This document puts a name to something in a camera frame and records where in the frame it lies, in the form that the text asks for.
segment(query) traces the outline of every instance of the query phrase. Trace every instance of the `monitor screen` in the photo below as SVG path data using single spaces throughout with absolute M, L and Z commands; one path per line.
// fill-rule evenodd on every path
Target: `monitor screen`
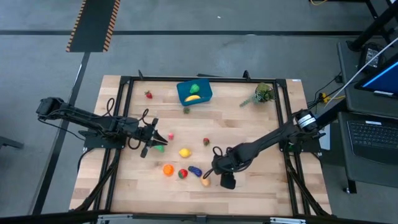
M 398 62 L 386 67 L 374 78 L 362 84 L 363 88 L 398 94 Z

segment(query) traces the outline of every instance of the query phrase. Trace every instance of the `desk leg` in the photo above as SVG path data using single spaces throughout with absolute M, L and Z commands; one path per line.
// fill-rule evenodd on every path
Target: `desk leg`
M 0 147 L 1 146 L 11 146 L 17 149 L 22 149 L 24 147 L 23 143 L 13 141 L 8 138 L 0 137 Z
M 356 194 L 355 181 L 347 179 L 347 182 L 348 182 L 348 187 L 343 188 L 343 191 L 346 192 L 347 194 Z

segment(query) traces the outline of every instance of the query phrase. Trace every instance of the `yellow lemon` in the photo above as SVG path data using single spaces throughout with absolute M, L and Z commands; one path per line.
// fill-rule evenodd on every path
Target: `yellow lemon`
M 192 95 L 192 96 L 186 97 L 185 102 L 188 102 L 188 101 L 191 101 L 191 100 L 197 100 L 197 99 L 200 99 L 200 96 Z
M 189 151 L 189 149 L 181 149 L 179 152 L 180 156 L 182 156 L 183 158 L 187 158 L 189 156 L 191 156 L 192 152 Z

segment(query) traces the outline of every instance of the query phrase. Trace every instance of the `white cable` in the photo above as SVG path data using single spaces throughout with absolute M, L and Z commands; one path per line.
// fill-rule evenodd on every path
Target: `white cable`
M 336 98 L 336 96 L 341 93 L 341 91 L 343 91 L 353 80 L 354 78 L 362 72 L 362 70 L 364 70 L 364 68 L 366 66 L 368 66 L 375 58 L 377 58 L 380 54 L 382 54 L 387 48 L 389 48 L 393 43 L 395 43 L 398 40 L 398 37 L 392 41 L 389 45 L 387 45 L 386 47 L 384 47 L 376 56 L 374 56 L 370 61 L 368 61 L 366 63 L 366 65 L 364 65 L 361 69 L 358 70 L 358 72 L 339 90 L 337 91 L 337 93 L 329 100 L 329 102 L 325 105 L 325 107 L 323 107 L 324 109 L 329 105 L 329 103 L 332 101 L 332 99 Z

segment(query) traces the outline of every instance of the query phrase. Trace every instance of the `yellow banana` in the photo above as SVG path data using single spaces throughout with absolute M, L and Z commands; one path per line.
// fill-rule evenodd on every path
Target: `yellow banana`
M 197 99 L 200 99 L 200 96 L 192 95 L 192 96 L 186 97 L 185 102 L 188 102 L 188 101 L 191 101 L 191 100 L 197 100 Z

